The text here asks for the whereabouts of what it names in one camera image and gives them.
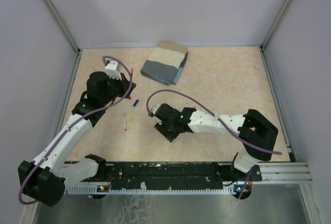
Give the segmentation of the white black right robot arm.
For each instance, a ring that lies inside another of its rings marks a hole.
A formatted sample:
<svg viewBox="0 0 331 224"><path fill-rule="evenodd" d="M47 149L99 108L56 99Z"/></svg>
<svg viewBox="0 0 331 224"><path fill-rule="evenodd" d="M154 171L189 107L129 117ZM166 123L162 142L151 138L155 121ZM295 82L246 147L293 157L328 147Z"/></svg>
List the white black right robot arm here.
<svg viewBox="0 0 331 224"><path fill-rule="evenodd" d="M179 111L163 103L153 106L151 116L157 120L155 129L169 142L186 132L213 133L239 139L244 149L234 156L229 170L220 171L222 181L243 181L258 162L270 161L279 132L254 109L246 114L223 115L189 107Z"/></svg>

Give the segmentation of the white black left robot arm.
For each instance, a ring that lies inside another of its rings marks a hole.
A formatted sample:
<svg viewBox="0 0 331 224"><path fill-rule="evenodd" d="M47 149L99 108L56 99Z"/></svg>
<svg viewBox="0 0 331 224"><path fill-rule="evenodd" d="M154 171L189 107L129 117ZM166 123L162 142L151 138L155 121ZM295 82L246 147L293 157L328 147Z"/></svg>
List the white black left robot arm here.
<svg viewBox="0 0 331 224"><path fill-rule="evenodd" d="M75 184L88 178L101 181L107 177L106 160L97 155L86 155L72 167L65 168L64 163L106 110L129 98L136 84L132 70L128 71L127 77L117 70L96 71L89 75L86 84L86 91L53 141L31 162L20 163L18 199L21 204L28 204L22 198L26 195L33 198L32 203L54 206Z"/></svg>

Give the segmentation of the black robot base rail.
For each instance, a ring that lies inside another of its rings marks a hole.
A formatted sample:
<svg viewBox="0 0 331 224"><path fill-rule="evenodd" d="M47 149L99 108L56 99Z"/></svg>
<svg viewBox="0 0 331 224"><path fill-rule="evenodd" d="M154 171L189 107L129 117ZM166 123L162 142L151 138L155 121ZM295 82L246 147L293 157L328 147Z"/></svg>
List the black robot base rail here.
<svg viewBox="0 0 331 224"><path fill-rule="evenodd" d="M255 165L246 174L229 162L107 162L106 171L70 187L70 195L211 195L239 193L262 180Z"/></svg>

